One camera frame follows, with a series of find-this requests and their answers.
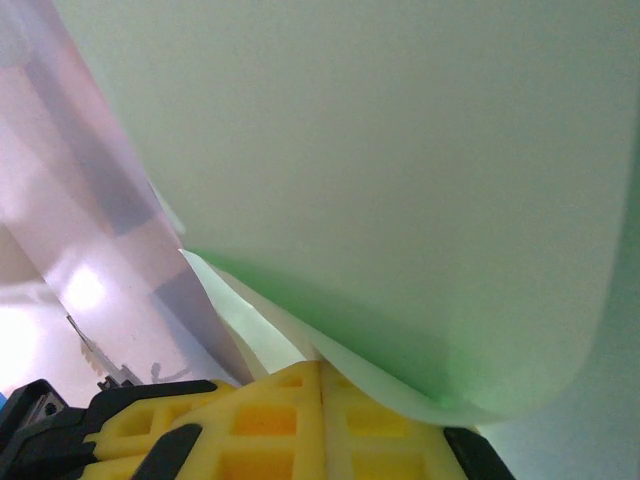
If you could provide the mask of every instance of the light green paper sheet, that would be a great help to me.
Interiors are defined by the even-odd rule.
[[[56,5],[216,268],[441,408],[515,415],[583,365],[636,0]]]
[[[299,337],[300,334],[304,335],[322,354],[322,357],[331,362],[362,391],[381,404],[407,417],[435,424],[463,426],[502,419],[500,415],[483,411],[471,404],[447,407],[435,403],[348,348],[309,327],[285,310],[278,308],[242,282],[228,274],[216,271],[200,256],[184,250],[183,255],[198,276],[209,299],[216,306],[216,310],[223,320],[238,332],[242,341],[255,351],[256,356],[263,364],[278,365],[280,368],[284,368],[296,361],[321,358],[314,355],[302,358],[301,355],[298,356],[298,351],[294,355],[288,355],[287,351],[291,349],[291,343],[285,339],[284,335],[278,337],[267,333],[269,338],[265,338],[265,332],[269,331],[270,322],[273,322],[294,337]],[[230,290],[235,293],[235,298],[232,297]],[[259,305],[254,310],[254,314],[250,316],[242,313],[237,314],[237,312],[244,310],[243,303],[245,301],[252,305]],[[261,316],[259,311],[268,316],[268,321]],[[270,348],[264,348],[266,341],[269,342]]]

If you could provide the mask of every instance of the translucent plastic sheet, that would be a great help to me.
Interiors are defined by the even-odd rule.
[[[51,2],[0,7],[0,222],[143,381],[250,380]]]
[[[636,2],[57,5],[217,268],[465,421],[580,368],[625,208]]]

